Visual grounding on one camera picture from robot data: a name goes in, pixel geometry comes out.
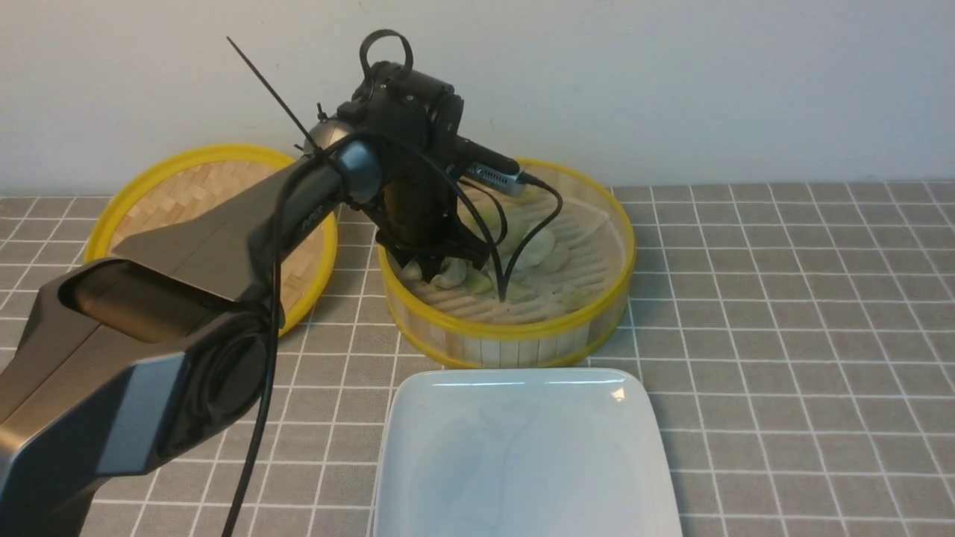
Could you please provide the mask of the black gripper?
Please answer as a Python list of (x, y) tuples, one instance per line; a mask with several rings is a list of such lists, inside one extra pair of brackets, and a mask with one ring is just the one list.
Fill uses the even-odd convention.
[(392, 61), (363, 75), (337, 118), (354, 126), (380, 160), (383, 190), (368, 210), (378, 244), (402, 264), (419, 260), (425, 284), (440, 275), (446, 257), (483, 269), (490, 249), (458, 218), (463, 99), (451, 83)]

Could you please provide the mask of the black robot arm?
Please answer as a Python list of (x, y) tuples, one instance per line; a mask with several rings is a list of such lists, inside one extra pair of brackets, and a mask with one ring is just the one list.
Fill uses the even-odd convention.
[(243, 417), (284, 322), (275, 263), (338, 205), (425, 277), (447, 258), (487, 260), (457, 217), (463, 99), (398, 63), (364, 72), (296, 162), (41, 286), (2, 373), (4, 536), (78, 536), (106, 480), (150, 473)]

